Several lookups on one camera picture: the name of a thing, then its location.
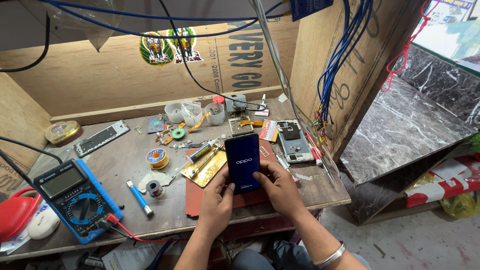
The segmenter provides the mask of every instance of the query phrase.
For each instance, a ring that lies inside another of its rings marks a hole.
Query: marble countertop
[[[476,132],[394,76],[390,90],[379,92],[340,159],[357,186]]]

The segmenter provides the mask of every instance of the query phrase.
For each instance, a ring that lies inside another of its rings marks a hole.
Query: green tape roll
[[[176,128],[172,132],[174,139],[181,139],[183,136],[185,136],[185,130],[183,128]]]

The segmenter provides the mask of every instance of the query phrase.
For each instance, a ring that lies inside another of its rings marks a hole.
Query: small plastic cup
[[[210,110],[218,110],[216,115]],[[210,125],[220,125],[225,121],[225,107],[221,103],[210,103],[205,107],[205,113],[211,112],[211,115],[207,116],[207,121]]]
[[[191,117],[189,113],[186,111],[181,111],[181,114],[183,116],[183,119],[185,120],[185,124],[189,127],[193,127],[194,125],[198,124],[200,122],[200,119],[202,118],[202,108],[200,107],[193,107],[193,106],[187,106],[187,110],[191,111],[192,113],[196,114],[195,117]]]
[[[181,113],[181,103],[180,102],[174,102],[167,104],[165,106],[165,113],[168,116],[168,119],[172,123],[181,123],[183,122],[183,115]]]

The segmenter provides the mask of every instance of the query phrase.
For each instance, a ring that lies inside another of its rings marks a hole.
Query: digital multimeter
[[[81,159],[71,159],[35,177],[32,183],[81,244],[101,235],[98,223],[122,211]]]

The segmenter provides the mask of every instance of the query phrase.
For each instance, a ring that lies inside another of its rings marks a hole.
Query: multimeter dial
[[[67,218],[78,225],[90,224],[102,211],[103,202],[97,195],[83,193],[72,198],[68,203]]]

